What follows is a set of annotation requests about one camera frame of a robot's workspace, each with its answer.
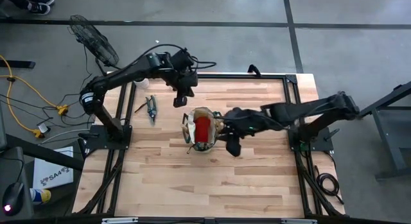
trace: electric fan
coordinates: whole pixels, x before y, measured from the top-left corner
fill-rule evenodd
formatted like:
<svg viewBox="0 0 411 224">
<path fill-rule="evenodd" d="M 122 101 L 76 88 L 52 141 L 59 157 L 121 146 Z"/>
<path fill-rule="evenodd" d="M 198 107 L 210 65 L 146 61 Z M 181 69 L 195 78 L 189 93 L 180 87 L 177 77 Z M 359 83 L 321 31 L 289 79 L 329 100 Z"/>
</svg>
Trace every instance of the electric fan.
<svg viewBox="0 0 411 224">
<path fill-rule="evenodd" d="M 101 72 L 105 74 L 98 61 L 107 67 L 116 67 L 119 57 L 110 45 L 107 37 L 102 35 L 91 23 L 81 15 L 70 16 L 70 28 L 76 40 L 83 44 L 95 57 Z"/>
</svg>

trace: gray floor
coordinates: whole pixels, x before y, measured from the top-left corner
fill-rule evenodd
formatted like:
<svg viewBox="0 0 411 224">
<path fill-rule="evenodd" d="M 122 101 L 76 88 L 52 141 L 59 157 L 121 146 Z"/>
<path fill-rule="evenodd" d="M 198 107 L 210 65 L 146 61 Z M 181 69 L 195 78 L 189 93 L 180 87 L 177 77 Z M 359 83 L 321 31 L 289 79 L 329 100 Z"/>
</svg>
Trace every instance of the gray floor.
<svg viewBox="0 0 411 224">
<path fill-rule="evenodd" d="M 79 13 L 88 19 L 121 21 L 287 21 L 283 0 L 56 1 L 51 14 L 40 19 L 67 19 Z M 408 6 L 411 0 L 290 0 L 290 3 L 295 22 L 411 23 Z M 32 18 L 11 6 L 6 8 L 16 16 Z M 296 72 L 288 28 L 99 26 L 98 29 L 118 52 L 119 65 L 128 64 L 158 41 L 186 46 L 201 60 L 218 62 L 210 71 L 244 72 L 249 64 L 256 64 L 265 73 Z M 315 75 L 320 97 L 344 90 L 364 108 L 411 79 L 411 30 L 298 29 L 296 33 L 304 72 Z M 30 81 L 51 101 L 60 101 L 67 93 L 77 93 L 87 76 L 83 47 L 69 34 L 67 26 L 0 24 L 0 44 L 0 54 L 9 59 L 37 62 L 34 70 L 19 69 L 14 74 Z M 98 74 L 90 59 L 91 55 L 90 72 Z M 6 83 L 1 84 L 0 93 L 5 94 L 6 88 Z M 13 86 L 12 97 L 45 105 L 20 83 Z M 43 116 L 41 111 L 22 108 Z M 9 134 L 38 142 L 17 126 L 4 106 L 3 111 Z M 73 116 L 81 112 L 79 105 L 70 111 Z M 16 114 L 26 125 L 35 126 L 39 122 L 21 111 Z M 392 169 L 392 163 L 373 119 L 341 121 L 332 128 L 341 129 L 333 142 L 346 212 L 355 218 L 410 223 L 411 178 L 386 182 L 374 179 L 376 173 Z M 54 128 L 51 134 L 60 132 L 63 129 Z"/>
</svg>

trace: scissors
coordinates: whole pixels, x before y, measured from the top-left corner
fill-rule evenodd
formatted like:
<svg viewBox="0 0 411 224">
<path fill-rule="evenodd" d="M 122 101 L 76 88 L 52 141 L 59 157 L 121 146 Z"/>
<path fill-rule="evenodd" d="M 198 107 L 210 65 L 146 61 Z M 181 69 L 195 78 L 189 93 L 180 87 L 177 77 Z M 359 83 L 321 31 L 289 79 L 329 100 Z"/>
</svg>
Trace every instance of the scissors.
<svg viewBox="0 0 411 224">
<path fill-rule="evenodd" d="M 150 122 L 152 125 L 155 124 L 155 116 L 157 115 L 157 107 L 155 105 L 155 98 L 154 96 L 151 95 L 151 98 L 147 98 L 147 112 L 148 112 L 148 118 L 150 119 Z"/>
</svg>

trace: wooden tabletop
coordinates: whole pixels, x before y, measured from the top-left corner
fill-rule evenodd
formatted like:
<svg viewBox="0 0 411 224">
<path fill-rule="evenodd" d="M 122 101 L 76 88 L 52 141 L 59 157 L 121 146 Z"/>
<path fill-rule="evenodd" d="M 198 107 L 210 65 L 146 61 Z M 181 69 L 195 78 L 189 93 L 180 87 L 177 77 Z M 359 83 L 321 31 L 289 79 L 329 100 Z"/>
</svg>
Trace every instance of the wooden tabletop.
<svg viewBox="0 0 411 224">
<path fill-rule="evenodd" d="M 297 79 L 302 102 L 318 99 L 312 74 L 298 74 Z M 210 79 L 199 80 L 193 90 L 195 97 L 180 108 L 173 107 L 175 92 L 162 80 L 150 80 L 148 89 L 137 90 L 134 109 L 145 102 L 145 96 L 155 95 L 158 113 L 155 126 L 149 122 L 146 107 L 131 118 L 132 144 L 124 160 L 116 216 L 303 217 L 294 154 L 285 131 L 245 138 L 241 156 L 234 158 L 221 141 L 209 153 L 191 150 L 187 154 L 190 144 L 184 142 L 180 127 L 183 113 L 196 107 L 224 114 L 234 107 L 257 110 L 261 105 L 284 102 L 282 82 Z M 118 95 L 119 89 L 114 89 L 105 97 L 104 105 L 112 116 Z M 83 208 L 101 185 L 107 152 L 95 151 L 85 160 L 73 212 Z M 327 155 L 315 152 L 313 161 L 321 173 L 336 176 Z M 310 189 L 308 194 L 314 210 Z M 327 198 L 344 213 L 335 197 Z"/>
</svg>

